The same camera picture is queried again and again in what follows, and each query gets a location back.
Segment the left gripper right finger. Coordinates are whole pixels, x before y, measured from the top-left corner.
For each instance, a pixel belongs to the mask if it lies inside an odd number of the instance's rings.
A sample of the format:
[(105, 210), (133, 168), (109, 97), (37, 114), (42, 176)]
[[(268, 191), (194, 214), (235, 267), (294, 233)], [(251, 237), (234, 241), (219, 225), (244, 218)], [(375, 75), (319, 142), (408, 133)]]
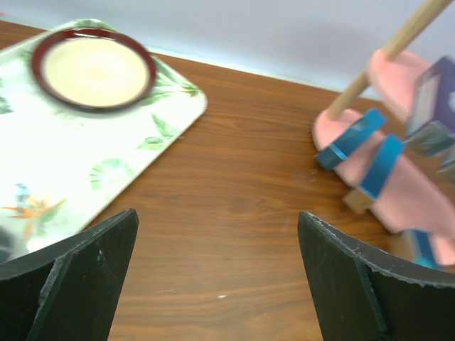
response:
[(393, 256), (301, 212), (298, 236), (322, 338), (454, 340), (454, 275)]

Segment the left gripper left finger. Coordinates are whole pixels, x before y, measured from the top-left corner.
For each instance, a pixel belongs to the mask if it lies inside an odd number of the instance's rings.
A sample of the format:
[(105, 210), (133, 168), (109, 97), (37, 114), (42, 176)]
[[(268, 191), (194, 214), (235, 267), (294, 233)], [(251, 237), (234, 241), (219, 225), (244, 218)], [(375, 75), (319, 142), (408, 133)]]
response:
[(138, 228), (128, 209), (2, 263), (1, 339), (107, 340)]

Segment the silver R&O box top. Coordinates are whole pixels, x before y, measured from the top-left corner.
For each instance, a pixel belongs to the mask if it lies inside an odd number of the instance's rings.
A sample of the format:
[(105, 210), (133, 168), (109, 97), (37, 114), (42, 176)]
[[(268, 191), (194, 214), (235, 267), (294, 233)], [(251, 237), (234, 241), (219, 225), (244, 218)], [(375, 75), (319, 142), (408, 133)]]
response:
[(359, 184), (343, 198), (352, 211), (363, 213), (378, 201), (404, 149), (405, 144), (396, 136), (385, 138)]

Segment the silver R&O box front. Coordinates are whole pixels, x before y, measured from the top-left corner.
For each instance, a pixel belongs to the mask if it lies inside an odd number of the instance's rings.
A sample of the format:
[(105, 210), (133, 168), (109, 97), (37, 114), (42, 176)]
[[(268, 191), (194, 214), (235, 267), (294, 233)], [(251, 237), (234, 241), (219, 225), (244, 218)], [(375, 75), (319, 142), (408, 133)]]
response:
[(442, 135), (454, 135), (454, 59), (444, 56), (423, 72), (414, 87), (407, 137), (430, 125)]

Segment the silver r&o box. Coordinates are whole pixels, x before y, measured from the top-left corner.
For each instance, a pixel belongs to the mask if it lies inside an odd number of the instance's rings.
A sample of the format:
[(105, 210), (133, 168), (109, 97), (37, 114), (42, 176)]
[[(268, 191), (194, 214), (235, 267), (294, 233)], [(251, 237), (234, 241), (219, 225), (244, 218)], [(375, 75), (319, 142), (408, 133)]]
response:
[(444, 56), (423, 72), (414, 87), (407, 137), (430, 125), (442, 135), (454, 135), (454, 59)]
[(405, 231), (405, 239), (409, 245), (411, 260), (420, 266), (440, 270), (430, 241), (430, 233), (420, 229)]
[(385, 138), (359, 184), (343, 198), (352, 211), (363, 213), (378, 201), (404, 149), (405, 144), (396, 136)]

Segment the silver R&O box diagonal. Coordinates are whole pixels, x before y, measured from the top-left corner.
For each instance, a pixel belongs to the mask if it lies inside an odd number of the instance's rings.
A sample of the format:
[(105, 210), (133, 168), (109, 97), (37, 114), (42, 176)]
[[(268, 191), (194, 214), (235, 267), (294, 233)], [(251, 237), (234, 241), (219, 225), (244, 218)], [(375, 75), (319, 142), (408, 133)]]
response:
[(326, 170), (333, 170), (381, 130), (385, 123), (387, 117), (376, 108), (364, 114), (346, 109), (336, 119), (331, 119), (327, 110), (321, 112), (312, 128), (316, 160)]

